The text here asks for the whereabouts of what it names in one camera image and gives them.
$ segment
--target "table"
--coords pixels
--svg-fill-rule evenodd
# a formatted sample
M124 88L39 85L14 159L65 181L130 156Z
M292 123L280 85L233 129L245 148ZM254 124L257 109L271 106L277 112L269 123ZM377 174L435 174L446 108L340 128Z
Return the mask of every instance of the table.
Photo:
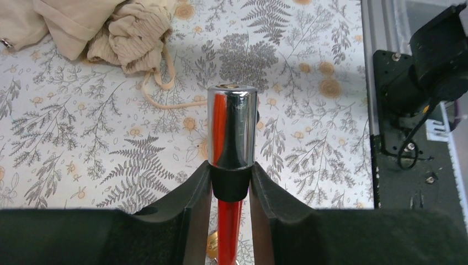
M255 86L256 159L272 179L314 208L373 208L360 1L179 1L173 27L176 84L152 83L154 100ZM0 208L133 213L183 183L207 159L206 106L156 109L142 80L67 61L50 36L2 50ZM238 261L253 264L248 199Z

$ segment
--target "black cable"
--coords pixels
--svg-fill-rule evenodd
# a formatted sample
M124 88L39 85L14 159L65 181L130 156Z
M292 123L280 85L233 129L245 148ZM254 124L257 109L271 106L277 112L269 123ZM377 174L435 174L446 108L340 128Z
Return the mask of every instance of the black cable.
M413 141L413 137L414 135L418 132L418 130L424 125L424 123L426 122L426 120L429 118L429 116L432 114L432 112L434 112L435 108L437 107L437 105L439 104L439 100L435 100L435 99L432 99L429 103L429 109L427 110L427 112L424 114L423 118L419 121L419 123L411 130L411 132L406 136L406 139L405 141L403 142L403 144L401 145L399 151L398 151L398 155L397 155L397 162L398 162L398 166L403 169L403 170L407 170L407 169L411 169L413 168L416 163L418 162L418 157L419 157L419 148L418 146L416 145L416 143ZM413 144L414 145L414 160L413 160L413 163L411 163L411 165L409 167L404 167L401 160L402 160L402 156L403 156L403 153L405 151L405 149L407 148L407 146L409 144Z

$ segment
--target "floral pattern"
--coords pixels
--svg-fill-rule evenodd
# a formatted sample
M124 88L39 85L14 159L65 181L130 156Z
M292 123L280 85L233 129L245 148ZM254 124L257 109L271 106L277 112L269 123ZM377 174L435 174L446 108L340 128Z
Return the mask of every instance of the floral pattern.
M255 86L256 159L270 177L314 208L372 208L360 1L177 5L168 44L175 86L151 83L153 100L202 102L218 83ZM208 156L206 106L157 109L142 96L142 80L101 62L67 61L50 36L2 50L0 208L133 213L183 183ZM248 199L238 261L253 264Z

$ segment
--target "black mounting plate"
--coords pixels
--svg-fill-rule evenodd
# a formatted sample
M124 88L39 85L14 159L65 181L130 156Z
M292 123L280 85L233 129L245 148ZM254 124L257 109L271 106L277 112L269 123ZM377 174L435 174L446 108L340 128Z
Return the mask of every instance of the black mounting plate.
M413 62L413 58L408 54L401 54L398 61L392 59L395 53L391 51L378 50L374 53L374 77L377 95L377 109L379 112L379 129L381 136L382 152L387 155L397 156L398 149L405 141L406 135L422 119L424 114L413 117L398 117L386 107L384 95L386 86L403 71L407 71ZM397 127L406 128L406 133ZM423 127L413 137L413 141L419 148L419 159L430 159L429 147L427 145L426 126ZM414 155L404 153L403 157L412 158Z

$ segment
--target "metal cylinder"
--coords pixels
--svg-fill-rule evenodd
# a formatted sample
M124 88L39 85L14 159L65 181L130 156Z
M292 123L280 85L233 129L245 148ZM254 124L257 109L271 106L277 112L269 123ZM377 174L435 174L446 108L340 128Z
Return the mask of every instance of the metal cylinder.
M254 165L257 90L221 84L208 88L208 162L219 169Z

